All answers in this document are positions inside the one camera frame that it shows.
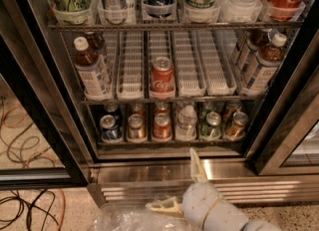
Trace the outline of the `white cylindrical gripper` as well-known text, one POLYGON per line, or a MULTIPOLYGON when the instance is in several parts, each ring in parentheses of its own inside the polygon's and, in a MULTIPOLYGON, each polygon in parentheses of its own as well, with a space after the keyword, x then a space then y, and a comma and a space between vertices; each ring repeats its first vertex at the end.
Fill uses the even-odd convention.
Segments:
POLYGON ((193 148, 189 154, 190 176, 197 183, 192 184, 183 194, 181 206, 176 197, 170 197, 147 203, 146 209, 174 217, 184 215, 202 231, 241 231, 249 221, 247 215, 207 182, 205 170, 193 148))

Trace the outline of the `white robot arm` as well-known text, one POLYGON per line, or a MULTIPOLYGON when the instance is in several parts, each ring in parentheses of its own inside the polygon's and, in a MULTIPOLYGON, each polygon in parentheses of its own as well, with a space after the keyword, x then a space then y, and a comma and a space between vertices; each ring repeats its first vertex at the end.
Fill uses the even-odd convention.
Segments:
POLYGON ((191 148, 190 176, 193 183, 178 203, 175 197, 148 203, 152 212, 185 218, 201 231, 282 231, 264 220, 250 220, 239 208, 227 201, 208 181, 197 152, 191 148))

